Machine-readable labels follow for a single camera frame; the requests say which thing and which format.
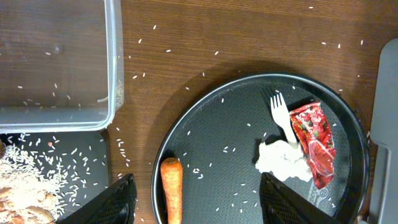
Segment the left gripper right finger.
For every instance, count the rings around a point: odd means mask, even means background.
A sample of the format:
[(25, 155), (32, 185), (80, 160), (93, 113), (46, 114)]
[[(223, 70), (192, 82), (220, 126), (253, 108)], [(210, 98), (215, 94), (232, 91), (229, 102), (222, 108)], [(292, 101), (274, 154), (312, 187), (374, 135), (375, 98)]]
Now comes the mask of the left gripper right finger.
[(259, 198), (266, 224), (338, 224), (268, 172), (261, 175)]

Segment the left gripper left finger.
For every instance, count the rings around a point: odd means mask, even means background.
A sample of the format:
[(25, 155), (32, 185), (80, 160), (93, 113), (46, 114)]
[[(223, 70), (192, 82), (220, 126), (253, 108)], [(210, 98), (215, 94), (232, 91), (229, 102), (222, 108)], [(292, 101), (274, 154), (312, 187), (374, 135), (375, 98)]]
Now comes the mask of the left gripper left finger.
[(58, 224), (133, 224), (137, 189), (133, 174), (113, 183)]

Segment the white napkin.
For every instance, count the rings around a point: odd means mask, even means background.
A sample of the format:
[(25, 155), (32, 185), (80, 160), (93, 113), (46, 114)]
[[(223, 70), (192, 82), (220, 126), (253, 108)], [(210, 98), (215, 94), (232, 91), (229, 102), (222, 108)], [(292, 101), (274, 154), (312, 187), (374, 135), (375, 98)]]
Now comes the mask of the white napkin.
[(302, 181), (309, 182), (313, 177), (301, 144), (293, 148), (283, 140), (270, 144), (260, 143), (259, 158), (255, 168), (260, 173), (272, 172), (281, 182), (289, 177), (298, 177)]

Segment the orange carrot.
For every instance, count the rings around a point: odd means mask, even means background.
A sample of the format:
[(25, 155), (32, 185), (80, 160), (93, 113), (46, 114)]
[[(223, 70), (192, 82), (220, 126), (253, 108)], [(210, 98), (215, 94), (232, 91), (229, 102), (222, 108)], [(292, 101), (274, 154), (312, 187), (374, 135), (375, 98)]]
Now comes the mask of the orange carrot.
[(181, 224), (183, 167), (178, 159), (170, 157), (161, 163), (160, 173), (166, 196), (168, 224)]

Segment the red snack wrapper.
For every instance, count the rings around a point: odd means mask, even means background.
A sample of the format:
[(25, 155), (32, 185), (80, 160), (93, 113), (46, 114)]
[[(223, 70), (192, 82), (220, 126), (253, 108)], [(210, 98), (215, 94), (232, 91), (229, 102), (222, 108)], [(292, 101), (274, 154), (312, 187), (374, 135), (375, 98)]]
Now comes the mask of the red snack wrapper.
[(318, 189), (334, 178), (335, 145), (330, 124), (320, 102), (313, 102), (289, 112), (294, 133), (298, 137)]

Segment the white plastic fork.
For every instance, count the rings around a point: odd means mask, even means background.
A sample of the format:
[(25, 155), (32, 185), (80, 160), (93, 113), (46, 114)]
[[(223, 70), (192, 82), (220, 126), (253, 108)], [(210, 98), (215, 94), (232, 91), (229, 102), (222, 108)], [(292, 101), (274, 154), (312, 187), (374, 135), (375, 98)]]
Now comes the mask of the white plastic fork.
[(282, 93), (270, 97), (270, 104), (274, 122), (284, 131), (288, 144), (292, 148), (297, 149), (299, 144), (291, 127), (289, 111)]

